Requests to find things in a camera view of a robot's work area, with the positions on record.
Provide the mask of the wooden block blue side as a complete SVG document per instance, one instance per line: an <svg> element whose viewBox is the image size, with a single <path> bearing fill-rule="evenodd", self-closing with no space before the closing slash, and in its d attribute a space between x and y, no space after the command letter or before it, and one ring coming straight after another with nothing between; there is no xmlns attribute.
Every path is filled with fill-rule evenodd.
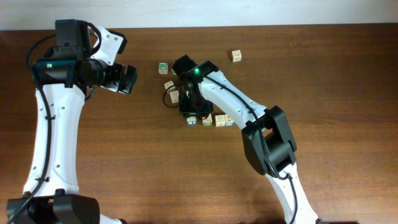
<svg viewBox="0 0 398 224"><path fill-rule="evenodd" d="M194 116L188 117L187 124L189 124L189 125L197 124L197 118Z"/></svg>

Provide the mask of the wooden block green V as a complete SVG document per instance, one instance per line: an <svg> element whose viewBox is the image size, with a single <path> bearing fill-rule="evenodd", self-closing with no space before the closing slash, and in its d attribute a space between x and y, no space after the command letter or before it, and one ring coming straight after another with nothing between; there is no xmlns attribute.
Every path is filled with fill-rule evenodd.
<svg viewBox="0 0 398 224"><path fill-rule="evenodd" d="M206 117L202 117L202 124L204 126L212 126L213 125L212 114L209 114Z"/></svg>

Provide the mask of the wooden block letter M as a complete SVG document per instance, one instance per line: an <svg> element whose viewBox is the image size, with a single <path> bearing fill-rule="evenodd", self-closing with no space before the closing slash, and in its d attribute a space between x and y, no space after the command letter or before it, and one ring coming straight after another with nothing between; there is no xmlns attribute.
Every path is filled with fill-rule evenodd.
<svg viewBox="0 0 398 224"><path fill-rule="evenodd" d="M225 116L223 114L215 115L215 124L216 127L226 126Z"/></svg>

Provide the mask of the wooden block blue 5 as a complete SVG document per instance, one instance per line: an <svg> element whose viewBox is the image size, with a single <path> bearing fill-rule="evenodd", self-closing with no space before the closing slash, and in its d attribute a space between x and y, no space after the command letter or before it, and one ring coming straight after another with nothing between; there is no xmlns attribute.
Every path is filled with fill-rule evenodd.
<svg viewBox="0 0 398 224"><path fill-rule="evenodd" d="M233 121L233 119L228 116L227 114L224 116L225 119L225 126L234 126L235 122Z"/></svg>

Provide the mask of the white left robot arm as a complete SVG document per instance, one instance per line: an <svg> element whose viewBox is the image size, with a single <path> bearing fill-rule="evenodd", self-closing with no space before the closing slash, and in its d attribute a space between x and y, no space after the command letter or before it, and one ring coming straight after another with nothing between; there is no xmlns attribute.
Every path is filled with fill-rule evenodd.
<svg viewBox="0 0 398 224"><path fill-rule="evenodd" d="M28 63L36 87L34 155L21 198L7 202L9 223L114 223L98 201L79 193L78 124L84 104L101 87L130 94L135 67L121 65L125 36L90 22L57 20L55 45Z"/></svg>

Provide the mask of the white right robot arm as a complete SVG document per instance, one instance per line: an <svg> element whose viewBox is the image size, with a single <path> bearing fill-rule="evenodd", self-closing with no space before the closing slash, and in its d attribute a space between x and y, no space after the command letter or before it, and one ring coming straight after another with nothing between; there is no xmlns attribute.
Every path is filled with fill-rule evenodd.
<svg viewBox="0 0 398 224"><path fill-rule="evenodd" d="M250 99L209 60L197 64L184 55L176 59L172 69L179 79L180 113L186 118L204 119L217 106L235 122L241 130L246 159L271 183L285 222L321 223L300 183L297 144L283 110Z"/></svg>

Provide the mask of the wooden block blue H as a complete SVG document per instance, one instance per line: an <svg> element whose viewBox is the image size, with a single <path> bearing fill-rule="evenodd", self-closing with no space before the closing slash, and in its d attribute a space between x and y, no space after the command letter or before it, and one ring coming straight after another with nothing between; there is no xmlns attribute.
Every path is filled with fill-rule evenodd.
<svg viewBox="0 0 398 224"><path fill-rule="evenodd" d="M171 91L169 93L170 95L170 99L172 103L178 103L179 102L179 91L175 90L175 91Z"/></svg>

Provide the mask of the wooden block green edge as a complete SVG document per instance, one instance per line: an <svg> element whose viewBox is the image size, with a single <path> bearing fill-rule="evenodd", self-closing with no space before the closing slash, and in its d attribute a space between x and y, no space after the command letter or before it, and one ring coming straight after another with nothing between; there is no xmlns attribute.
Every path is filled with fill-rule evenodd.
<svg viewBox="0 0 398 224"><path fill-rule="evenodd" d="M164 84L165 90L167 93L170 93L171 91L175 91L175 83L173 81L169 81Z"/></svg>

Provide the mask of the wooden block green R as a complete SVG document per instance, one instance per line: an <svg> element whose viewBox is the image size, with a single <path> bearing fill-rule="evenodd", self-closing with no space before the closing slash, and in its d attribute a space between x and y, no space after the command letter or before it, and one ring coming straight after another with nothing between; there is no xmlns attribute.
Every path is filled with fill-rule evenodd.
<svg viewBox="0 0 398 224"><path fill-rule="evenodd" d="M169 72L168 63L167 62L159 62L158 72L160 74L168 74L168 72Z"/></svg>

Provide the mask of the wooden block letter K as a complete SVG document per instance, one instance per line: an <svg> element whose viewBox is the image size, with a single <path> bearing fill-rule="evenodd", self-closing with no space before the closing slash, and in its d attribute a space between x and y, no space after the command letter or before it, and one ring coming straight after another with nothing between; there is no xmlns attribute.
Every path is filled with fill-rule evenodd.
<svg viewBox="0 0 398 224"><path fill-rule="evenodd" d="M242 54L240 50L233 50L231 52L232 62L240 62L242 59Z"/></svg>

